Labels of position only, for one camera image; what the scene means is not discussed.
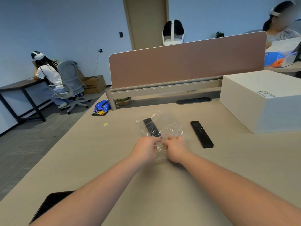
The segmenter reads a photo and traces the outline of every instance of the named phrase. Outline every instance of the striped shirt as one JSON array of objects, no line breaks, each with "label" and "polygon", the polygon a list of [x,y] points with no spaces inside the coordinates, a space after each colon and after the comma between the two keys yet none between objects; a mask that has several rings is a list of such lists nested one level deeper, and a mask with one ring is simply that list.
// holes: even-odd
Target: striped shirt
[{"label": "striped shirt", "polygon": [[285,40],[285,39],[292,39],[301,36],[298,32],[291,30],[291,29],[285,29],[284,31],[278,33],[277,35],[269,35],[267,38],[267,42],[273,42],[273,41],[279,41],[279,40]]}]

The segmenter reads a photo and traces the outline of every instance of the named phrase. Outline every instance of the door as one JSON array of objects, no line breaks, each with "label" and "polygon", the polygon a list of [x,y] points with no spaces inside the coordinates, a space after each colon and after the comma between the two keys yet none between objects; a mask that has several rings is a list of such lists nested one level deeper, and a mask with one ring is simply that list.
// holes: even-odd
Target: door
[{"label": "door", "polygon": [[166,0],[123,0],[133,50],[162,46]]}]

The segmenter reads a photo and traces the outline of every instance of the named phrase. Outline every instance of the black table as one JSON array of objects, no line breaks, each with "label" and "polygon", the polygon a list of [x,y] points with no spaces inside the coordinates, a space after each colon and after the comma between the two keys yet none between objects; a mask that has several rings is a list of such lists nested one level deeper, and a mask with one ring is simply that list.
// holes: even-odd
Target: black table
[{"label": "black table", "polygon": [[[35,120],[35,119],[41,119],[42,121],[46,121],[46,119],[44,118],[43,114],[41,113],[41,111],[39,110],[39,107],[46,104],[47,102],[49,102],[50,100],[47,100],[46,102],[40,104],[40,105],[36,105],[32,98],[30,97],[30,95],[28,94],[28,92],[26,91],[26,88],[30,87],[30,86],[34,86],[36,84],[39,84],[41,82],[44,82],[44,79],[41,80],[23,80],[17,83],[13,83],[7,86],[3,86],[0,87],[0,101],[4,104],[4,106],[7,108],[7,110],[11,113],[11,115],[17,120],[17,122],[21,122],[21,121],[27,121],[27,120]],[[1,92],[5,92],[5,91],[14,91],[14,90],[21,90],[22,93],[24,94],[24,96],[27,98],[27,100],[29,101],[29,103],[32,105],[33,109],[21,114],[20,116],[18,116],[15,111],[10,107],[10,105],[7,103],[7,101],[5,100],[5,98],[1,95]],[[27,118],[22,118],[23,116],[27,115],[28,113],[32,112],[33,110],[36,111],[36,113],[38,114],[39,117],[27,117]]]}]

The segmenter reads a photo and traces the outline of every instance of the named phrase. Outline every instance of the blue jeans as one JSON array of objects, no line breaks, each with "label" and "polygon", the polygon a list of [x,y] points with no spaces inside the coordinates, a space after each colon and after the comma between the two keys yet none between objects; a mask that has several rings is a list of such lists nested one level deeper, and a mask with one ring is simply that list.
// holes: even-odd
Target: blue jeans
[{"label": "blue jeans", "polygon": [[[56,93],[64,93],[67,92],[65,89],[58,89],[58,88],[52,88],[53,91]],[[54,95],[54,92],[52,92],[50,89],[44,89],[43,94],[46,95],[49,99],[51,99],[56,105],[60,105],[64,102],[70,103],[69,99],[61,99],[61,98],[54,98],[52,95]]]}]

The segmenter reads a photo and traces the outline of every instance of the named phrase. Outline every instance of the desk divider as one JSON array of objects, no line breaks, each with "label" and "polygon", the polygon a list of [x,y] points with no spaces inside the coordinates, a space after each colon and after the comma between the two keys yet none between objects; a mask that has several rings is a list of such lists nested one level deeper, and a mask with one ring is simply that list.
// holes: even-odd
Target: desk divider
[{"label": "desk divider", "polygon": [[263,70],[266,38],[254,32],[112,54],[112,88]]}]

